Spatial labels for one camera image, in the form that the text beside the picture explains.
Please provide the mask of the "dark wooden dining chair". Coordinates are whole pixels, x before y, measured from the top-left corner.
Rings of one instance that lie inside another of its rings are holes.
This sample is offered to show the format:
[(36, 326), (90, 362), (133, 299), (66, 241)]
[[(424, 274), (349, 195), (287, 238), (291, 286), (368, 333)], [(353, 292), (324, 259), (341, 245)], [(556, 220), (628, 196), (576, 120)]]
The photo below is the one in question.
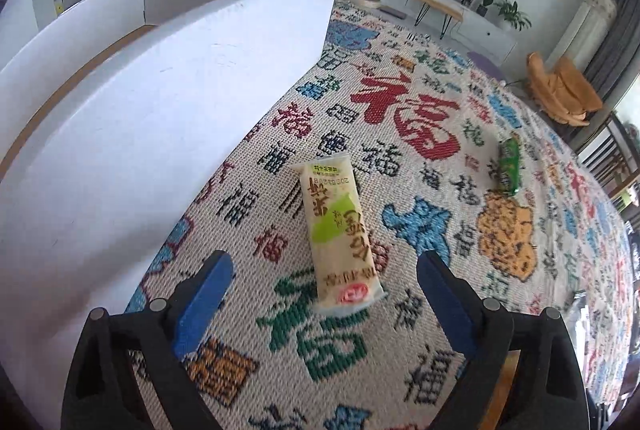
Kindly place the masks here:
[(639, 148), (615, 112), (578, 151), (578, 161), (614, 205), (623, 205), (623, 195), (639, 182)]

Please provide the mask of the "purple floor mat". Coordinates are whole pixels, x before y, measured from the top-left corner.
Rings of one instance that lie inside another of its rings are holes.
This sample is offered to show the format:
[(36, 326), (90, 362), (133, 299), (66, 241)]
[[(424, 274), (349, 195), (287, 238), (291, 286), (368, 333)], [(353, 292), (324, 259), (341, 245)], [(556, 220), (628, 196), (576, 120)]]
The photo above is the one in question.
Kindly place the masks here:
[(468, 52), (466, 57), (472, 61), (478, 70), (482, 70), (491, 78), (495, 78), (498, 81), (503, 81), (506, 78), (499, 67), (479, 52)]

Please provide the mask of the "potted green plant right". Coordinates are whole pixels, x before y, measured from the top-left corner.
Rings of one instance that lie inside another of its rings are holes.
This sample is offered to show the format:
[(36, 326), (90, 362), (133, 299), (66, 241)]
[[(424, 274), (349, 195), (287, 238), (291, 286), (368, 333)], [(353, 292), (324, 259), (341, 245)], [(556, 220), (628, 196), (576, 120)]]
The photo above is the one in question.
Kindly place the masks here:
[(526, 12), (522, 12), (516, 0), (499, 0), (495, 2), (498, 16), (512, 29), (523, 31), (532, 27), (532, 22)]

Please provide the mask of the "small wooden bench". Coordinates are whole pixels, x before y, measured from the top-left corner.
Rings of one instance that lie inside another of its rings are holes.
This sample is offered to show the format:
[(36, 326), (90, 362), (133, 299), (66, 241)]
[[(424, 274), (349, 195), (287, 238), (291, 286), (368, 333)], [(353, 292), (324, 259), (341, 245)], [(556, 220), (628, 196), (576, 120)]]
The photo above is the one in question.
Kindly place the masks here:
[(421, 4), (421, 7), (418, 14), (416, 15), (416, 19), (414, 20), (414, 25), (418, 26), (431, 9), (436, 10), (436, 12), (440, 12), (442, 14), (442, 27), (440, 28), (439, 33), (439, 38), (441, 40), (445, 38), (445, 35), (447, 34), (450, 26), (453, 23), (460, 24), (463, 22), (463, 12), (458, 8), (451, 7), (445, 3), (440, 2), (439, 0), (417, 1)]

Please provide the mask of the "orange lounge chair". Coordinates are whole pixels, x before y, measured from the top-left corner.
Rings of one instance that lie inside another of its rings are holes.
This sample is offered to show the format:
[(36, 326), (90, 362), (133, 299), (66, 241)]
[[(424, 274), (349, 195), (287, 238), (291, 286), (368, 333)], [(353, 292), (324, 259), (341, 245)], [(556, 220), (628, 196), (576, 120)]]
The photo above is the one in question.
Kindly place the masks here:
[(586, 127), (589, 113), (603, 108), (602, 99), (567, 57), (562, 56), (548, 71), (538, 52), (531, 52), (526, 69), (534, 101), (556, 123)]

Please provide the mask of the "cream green rice cracker pack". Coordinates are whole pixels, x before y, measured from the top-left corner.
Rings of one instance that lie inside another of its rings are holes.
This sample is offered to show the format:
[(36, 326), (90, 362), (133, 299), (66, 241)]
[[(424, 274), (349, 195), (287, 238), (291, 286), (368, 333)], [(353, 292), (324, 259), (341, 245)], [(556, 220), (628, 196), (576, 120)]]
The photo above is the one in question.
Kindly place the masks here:
[(346, 151), (295, 164), (302, 189), (317, 301), (314, 310), (346, 317), (385, 297), (373, 260), (352, 161)]

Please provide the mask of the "patterned woven tablecloth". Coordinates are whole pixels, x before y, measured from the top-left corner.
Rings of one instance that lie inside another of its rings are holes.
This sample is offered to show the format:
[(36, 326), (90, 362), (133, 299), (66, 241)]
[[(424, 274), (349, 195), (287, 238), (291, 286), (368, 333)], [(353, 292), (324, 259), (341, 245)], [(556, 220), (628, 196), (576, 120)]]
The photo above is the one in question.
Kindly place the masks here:
[[(521, 187), (497, 189), (518, 135)], [(314, 312), (298, 162), (346, 151), (385, 298)], [(129, 302), (140, 311), (229, 252), (232, 284), (184, 367), (227, 429), (423, 429), (456, 383), (454, 353), (416, 282), (440, 254), (511, 311), (588, 301), (585, 384), (613, 404), (631, 339), (620, 215), (541, 116), (428, 36), (336, 3), (322, 56), (248, 132), (186, 209)]]

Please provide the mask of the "white cardboard box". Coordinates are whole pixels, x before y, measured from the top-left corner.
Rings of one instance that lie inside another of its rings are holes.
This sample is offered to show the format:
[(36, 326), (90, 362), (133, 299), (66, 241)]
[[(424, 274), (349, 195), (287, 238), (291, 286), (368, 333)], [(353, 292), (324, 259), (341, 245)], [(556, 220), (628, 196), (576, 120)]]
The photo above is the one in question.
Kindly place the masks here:
[(320, 58), (334, 0), (82, 0), (1, 72), (1, 363), (58, 428), (90, 309), (122, 312), (209, 176)]

